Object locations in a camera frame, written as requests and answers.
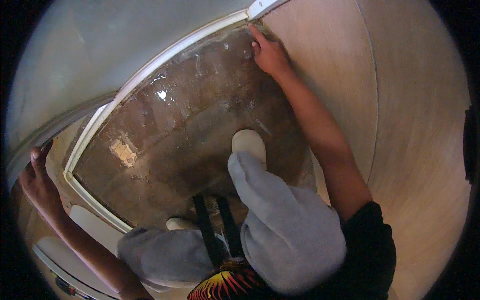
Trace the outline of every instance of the hand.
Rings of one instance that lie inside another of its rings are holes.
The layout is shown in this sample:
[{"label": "hand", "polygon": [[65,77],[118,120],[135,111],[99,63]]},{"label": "hand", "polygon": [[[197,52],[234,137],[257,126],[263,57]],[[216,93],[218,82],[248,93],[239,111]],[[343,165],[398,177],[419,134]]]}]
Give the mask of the hand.
[{"label": "hand", "polygon": [[292,69],[288,63],[287,56],[278,42],[270,42],[252,23],[248,24],[253,37],[257,42],[252,42],[255,53],[255,62],[264,72],[270,74],[274,79]]},{"label": "hand", "polygon": [[50,141],[43,149],[34,147],[30,152],[30,163],[20,174],[20,184],[25,195],[51,225],[56,218],[66,215],[59,191],[45,168],[52,145],[53,141]]}]

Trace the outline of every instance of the person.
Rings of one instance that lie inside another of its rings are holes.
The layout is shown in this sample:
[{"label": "person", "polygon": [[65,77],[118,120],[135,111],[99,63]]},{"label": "person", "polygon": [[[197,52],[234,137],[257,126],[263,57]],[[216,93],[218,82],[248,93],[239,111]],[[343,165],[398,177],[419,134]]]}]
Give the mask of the person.
[{"label": "person", "polygon": [[188,299],[387,299],[396,265],[391,227],[363,181],[340,127],[291,68],[278,42],[249,24],[258,66],[287,96],[324,172],[332,207],[313,191],[266,171],[260,136],[237,132],[228,170],[249,208],[241,230],[243,262],[215,270],[199,230],[181,219],[168,232],[134,228],[119,257],[96,242],[63,210],[45,160],[51,143],[35,147],[20,175],[24,193],[59,237],[121,299],[152,299],[159,291],[194,287]]}]

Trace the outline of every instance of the white molding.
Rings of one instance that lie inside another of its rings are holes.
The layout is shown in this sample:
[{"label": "white molding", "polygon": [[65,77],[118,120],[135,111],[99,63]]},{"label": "white molding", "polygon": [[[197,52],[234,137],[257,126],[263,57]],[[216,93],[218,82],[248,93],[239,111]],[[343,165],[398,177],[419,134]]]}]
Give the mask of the white molding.
[{"label": "white molding", "polygon": [[92,137],[97,132],[98,128],[100,128],[100,126],[107,119],[110,113],[112,113],[113,110],[117,107],[117,105],[121,101],[123,101],[130,94],[130,92],[153,71],[155,71],[163,63],[167,62],[173,56],[175,56],[188,46],[192,45],[193,43],[198,42],[202,38],[205,38],[222,28],[225,28],[229,25],[235,24],[247,18],[248,15],[246,9],[234,12],[228,16],[212,21],[205,26],[193,31],[192,33],[188,34],[184,38],[180,39],[179,41],[175,42],[174,44],[160,52],[147,64],[141,67],[139,71],[137,71],[137,73],[135,73],[123,85],[123,87],[119,90],[112,102],[100,107],[96,111],[96,113],[90,119],[84,131],[80,135],[77,143],[75,144],[75,147],[72,150],[72,154],[68,159],[67,165],[65,166],[63,176],[65,177],[65,180],[68,182],[68,184],[87,202],[87,204],[89,204],[99,215],[105,218],[108,222],[110,222],[111,225],[113,225],[121,232],[130,231],[132,228],[128,224],[117,218],[115,215],[113,215],[102,204],[100,204],[73,176],[73,169],[75,169],[75,166],[77,165],[80,156],[86,149]]},{"label": "white molding", "polygon": [[263,15],[281,5],[288,0],[256,0],[247,9],[247,15],[249,20],[261,18]]}]

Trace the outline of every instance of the white wall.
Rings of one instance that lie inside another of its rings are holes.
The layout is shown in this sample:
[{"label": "white wall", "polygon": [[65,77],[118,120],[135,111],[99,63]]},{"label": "white wall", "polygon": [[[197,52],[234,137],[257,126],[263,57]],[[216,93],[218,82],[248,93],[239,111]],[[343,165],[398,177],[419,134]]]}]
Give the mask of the white wall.
[{"label": "white wall", "polygon": [[45,128],[55,133],[65,126],[54,120],[88,100],[118,90],[168,45],[252,2],[54,2],[34,31],[12,85],[3,160],[9,164],[9,185],[28,162],[28,148],[32,145],[27,142],[34,140],[40,145],[51,136],[42,135]]}]

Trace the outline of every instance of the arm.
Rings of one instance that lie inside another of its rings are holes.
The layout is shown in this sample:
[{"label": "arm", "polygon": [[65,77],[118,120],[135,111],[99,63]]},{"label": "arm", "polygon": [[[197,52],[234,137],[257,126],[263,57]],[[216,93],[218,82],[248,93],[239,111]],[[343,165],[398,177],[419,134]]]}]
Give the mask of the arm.
[{"label": "arm", "polygon": [[338,124],[325,105],[313,94],[290,67],[278,42],[270,42],[252,24],[255,61],[281,86],[300,127],[325,175],[332,206],[340,218],[350,219],[372,195],[355,164],[352,150]]},{"label": "arm", "polygon": [[122,299],[153,299],[132,270],[103,247],[63,210],[57,187],[47,174],[45,160],[52,147],[36,147],[31,162],[20,175],[20,183],[27,197],[75,254]]}]

